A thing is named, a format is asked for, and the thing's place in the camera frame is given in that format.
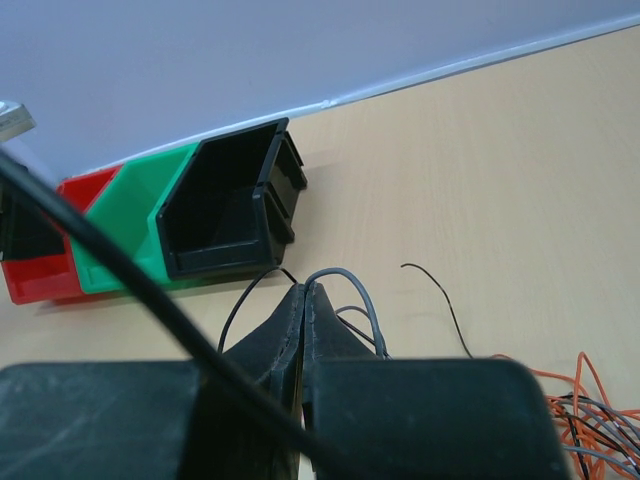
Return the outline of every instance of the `red bin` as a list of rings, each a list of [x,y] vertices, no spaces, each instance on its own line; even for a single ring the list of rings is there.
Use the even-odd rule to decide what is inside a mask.
[[[121,165],[118,165],[68,178],[58,186],[57,191],[78,210],[86,212],[117,175],[120,167]],[[68,235],[63,236],[63,242],[63,254],[2,263],[4,278],[13,303],[23,305],[85,295],[80,288]]]

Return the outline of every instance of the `blue wall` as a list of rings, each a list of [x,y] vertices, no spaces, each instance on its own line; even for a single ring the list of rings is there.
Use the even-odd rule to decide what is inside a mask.
[[[0,98],[60,178],[637,23],[637,0],[1,0]]]

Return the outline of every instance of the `light wood tabletop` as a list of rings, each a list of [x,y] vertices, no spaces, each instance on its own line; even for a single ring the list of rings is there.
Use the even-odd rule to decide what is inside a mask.
[[[352,270],[395,357],[461,356],[441,293],[400,269],[419,263],[447,289],[476,355],[572,375],[584,350],[614,405],[640,407],[639,80],[635,28],[292,120],[309,188],[284,266],[299,279]],[[322,283],[334,307],[361,304],[344,279]],[[246,285],[172,296],[217,341]],[[284,277],[265,280],[227,345],[287,289]],[[2,366],[183,356],[128,297],[21,307],[4,287],[0,297]]]

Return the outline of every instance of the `wooden table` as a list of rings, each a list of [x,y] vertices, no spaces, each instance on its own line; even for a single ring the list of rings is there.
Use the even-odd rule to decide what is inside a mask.
[[[400,269],[417,262],[448,290],[475,354],[571,375],[584,350],[614,404],[640,406],[640,28],[295,119],[290,130],[309,189],[285,266],[300,279],[327,266],[356,273],[392,355],[463,354],[440,292]],[[345,280],[323,283],[336,308],[360,302]],[[245,287],[173,296],[217,340]],[[228,345],[287,288],[277,276],[261,284]],[[15,307],[4,288],[0,297],[0,365],[183,356],[131,298]]]

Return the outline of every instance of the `green plastic container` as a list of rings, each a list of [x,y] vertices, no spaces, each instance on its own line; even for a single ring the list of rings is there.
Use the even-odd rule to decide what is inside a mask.
[[[126,163],[86,216],[147,275],[169,284],[156,214],[193,155],[197,143]],[[124,286],[75,240],[71,241],[80,286],[85,293]]]

